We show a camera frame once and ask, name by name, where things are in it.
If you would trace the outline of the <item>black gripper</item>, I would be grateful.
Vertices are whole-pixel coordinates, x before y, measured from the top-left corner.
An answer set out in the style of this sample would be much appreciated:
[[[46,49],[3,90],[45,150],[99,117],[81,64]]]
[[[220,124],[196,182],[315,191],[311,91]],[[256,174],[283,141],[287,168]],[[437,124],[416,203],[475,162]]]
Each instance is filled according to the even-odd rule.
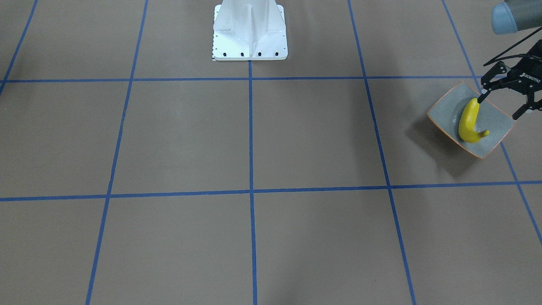
[[[542,100],[536,100],[536,92],[541,90],[542,62],[541,55],[517,54],[513,58],[519,61],[510,69],[504,62],[496,62],[492,68],[481,78],[482,91],[477,98],[478,104],[488,97],[491,92],[498,89],[511,89],[526,95],[526,102],[513,113],[512,119],[518,120],[523,114],[532,111],[541,111]],[[496,79],[498,75],[507,77]]]

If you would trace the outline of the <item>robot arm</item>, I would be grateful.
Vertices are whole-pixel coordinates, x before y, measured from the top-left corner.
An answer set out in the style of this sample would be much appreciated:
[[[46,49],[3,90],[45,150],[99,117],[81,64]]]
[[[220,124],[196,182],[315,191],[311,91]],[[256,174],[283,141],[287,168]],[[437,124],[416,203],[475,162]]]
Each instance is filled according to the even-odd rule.
[[[541,110],[541,101],[535,100],[535,93],[541,90],[541,40],[526,53],[504,56],[506,52],[541,31],[541,14],[540,0],[505,0],[494,6],[494,33],[516,33],[531,28],[535,28],[535,31],[484,64],[494,65],[481,78],[482,94],[477,98],[478,104],[497,89],[512,89],[527,98],[526,103],[513,114],[513,120],[519,119],[527,111]]]

